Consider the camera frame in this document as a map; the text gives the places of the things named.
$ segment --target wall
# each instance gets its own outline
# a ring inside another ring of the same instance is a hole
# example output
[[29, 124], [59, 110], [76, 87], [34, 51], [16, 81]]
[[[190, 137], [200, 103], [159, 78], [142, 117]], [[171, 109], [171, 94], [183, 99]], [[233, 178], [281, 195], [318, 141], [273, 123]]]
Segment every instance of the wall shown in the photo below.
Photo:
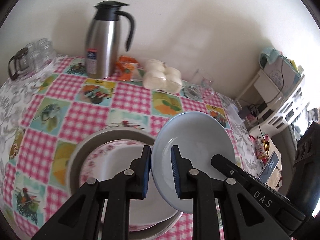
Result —
[[[93, 5], [100, 1], [20, 0], [0, 29], [3, 73], [16, 51], [42, 37], [52, 39], [60, 53], [82, 55]], [[320, 31], [300, 0], [116, 1], [131, 4], [123, 10], [136, 20], [129, 55], [163, 60], [185, 79], [203, 68], [214, 77], [214, 89], [230, 97], [255, 75], [264, 46], [273, 44], [309, 74], [319, 68]], [[127, 20], [121, 24], [123, 53]], [[314, 83], [315, 75], [310, 76]]]

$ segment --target metal rivet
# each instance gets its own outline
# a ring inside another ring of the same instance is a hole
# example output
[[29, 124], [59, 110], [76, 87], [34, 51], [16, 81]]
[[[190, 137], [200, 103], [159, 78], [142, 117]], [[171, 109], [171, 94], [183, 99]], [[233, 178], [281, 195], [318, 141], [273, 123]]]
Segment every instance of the metal rivet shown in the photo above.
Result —
[[199, 174], [199, 171], [198, 171], [197, 169], [191, 169], [191, 170], [189, 171], [189, 173], [190, 173], [191, 175], [198, 175], [198, 174]]
[[236, 184], [236, 180], [234, 178], [227, 178], [227, 183], [230, 185]]
[[87, 178], [87, 183], [89, 185], [93, 185], [96, 183], [96, 179], [94, 177], [89, 177], [89, 178]]
[[134, 174], [134, 171], [132, 169], [127, 169], [124, 171], [124, 174], [129, 176], [129, 175]]

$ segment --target thermos handle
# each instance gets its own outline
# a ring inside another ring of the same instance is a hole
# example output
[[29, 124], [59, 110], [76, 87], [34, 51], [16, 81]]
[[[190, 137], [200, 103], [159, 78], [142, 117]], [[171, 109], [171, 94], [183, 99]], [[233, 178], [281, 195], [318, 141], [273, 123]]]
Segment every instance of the thermos handle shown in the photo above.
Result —
[[[10, 68], [10, 62], [14, 60], [14, 69], [15, 69], [15, 73], [12, 74], [11, 72], [11, 68]], [[17, 58], [16, 58], [16, 55], [14, 55], [10, 60], [9, 60], [9, 63], [8, 63], [8, 72], [9, 72], [9, 76], [11, 78], [11, 80], [16, 80], [18, 77], [19, 77], [19, 74], [18, 74], [18, 71], [17, 71], [17, 67], [16, 67], [16, 63], [17, 63]]]
[[131, 41], [132, 41], [132, 37], [133, 37], [133, 32], [134, 32], [134, 19], [130, 13], [123, 12], [123, 11], [116, 11], [116, 15], [121, 15], [121, 16], [127, 17], [130, 21], [131, 27], [130, 27], [130, 32], [129, 32], [129, 36], [127, 39], [127, 45], [126, 45], [126, 51], [128, 51], [130, 49], [130, 45], [131, 45]]

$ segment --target table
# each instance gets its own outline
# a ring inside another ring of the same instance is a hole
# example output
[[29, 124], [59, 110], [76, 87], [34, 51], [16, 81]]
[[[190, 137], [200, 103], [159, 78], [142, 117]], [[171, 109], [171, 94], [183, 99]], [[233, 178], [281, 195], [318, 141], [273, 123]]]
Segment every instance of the table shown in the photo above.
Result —
[[[256, 176], [248, 132], [228, 118], [230, 98], [215, 93], [193, 101], [183, 90], [172, 95], [147, 90], [141, 82], [118, 82], [118, 73], [90, 79], [83, 63], [82, 57], [60, 55], [41, 77], [23, 84], [8, 80], [0, 90], [0, 209], [27, 238], [67, 200], [66, 166], [76, 144], [106, 127], [131, 126], [156, 136], [173, 115], [201, 111], [225, 127], [236, 164]], [[21, 205], [26, 201], [30, 205]], [[173, 238], [192, 238], [192, 215], [183, 214], [158, 239]]]

